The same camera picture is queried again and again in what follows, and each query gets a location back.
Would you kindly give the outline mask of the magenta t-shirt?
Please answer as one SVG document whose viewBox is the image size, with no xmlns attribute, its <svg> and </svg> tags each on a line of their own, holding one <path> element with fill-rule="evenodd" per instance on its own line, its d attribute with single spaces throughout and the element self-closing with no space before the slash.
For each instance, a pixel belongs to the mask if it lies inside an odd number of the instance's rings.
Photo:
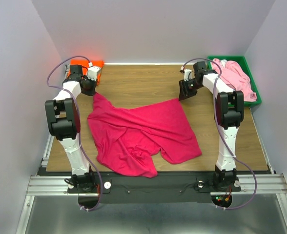
<svg viewBox="0 0 287 234">
<path fill-rule="evenodd" d="M 87 123 L 98 151 L 97 161 L 121 175 L 156 177 L 152 157 L 158 153 L 170 164 L 202 155 L 177 98 L 124 109 L 96 93 Z"/>
</svg>

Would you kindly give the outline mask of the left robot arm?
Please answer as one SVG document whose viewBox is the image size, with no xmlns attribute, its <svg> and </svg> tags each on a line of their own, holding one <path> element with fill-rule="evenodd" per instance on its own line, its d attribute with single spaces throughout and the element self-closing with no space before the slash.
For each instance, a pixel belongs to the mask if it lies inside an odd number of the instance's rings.
<svg viewBox="0 0 287 234">
<path fill-rule="evenodd" d="M 79 140 L 81 121 L 75 104 L 88 80 L 83 69 L 87 67 L 70 65 L 70 74 L 58 88 L 59 93 L 44 105 L 49 133 L 61 144 L 71 165 L 71 177 L 65 179 L 71 193 L 90 193 L 96 188 L 94 172 Z"/>
</svg>

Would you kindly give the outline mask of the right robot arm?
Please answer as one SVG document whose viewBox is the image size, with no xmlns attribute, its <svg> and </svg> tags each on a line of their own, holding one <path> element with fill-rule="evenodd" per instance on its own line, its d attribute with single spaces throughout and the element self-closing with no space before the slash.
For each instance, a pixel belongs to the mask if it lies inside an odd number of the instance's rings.
<svg viewBox="0 0 287 234">
<path fill-rule="evenodd" d="M 230 88 L 221 79 L 222 70 L 210 70 L 205 61 L 193 64 L 193 69 L 180 68 L 184 78 L 179 81 L 179 101 L 193 97 L 205 87 L 213 94 L 214 120 L 219 134 L 219 152 L 212 180 L 214 190 L 238 185 L 236 170 L 236 138 L 244 119 L 244 94 Z"/>
</svg>

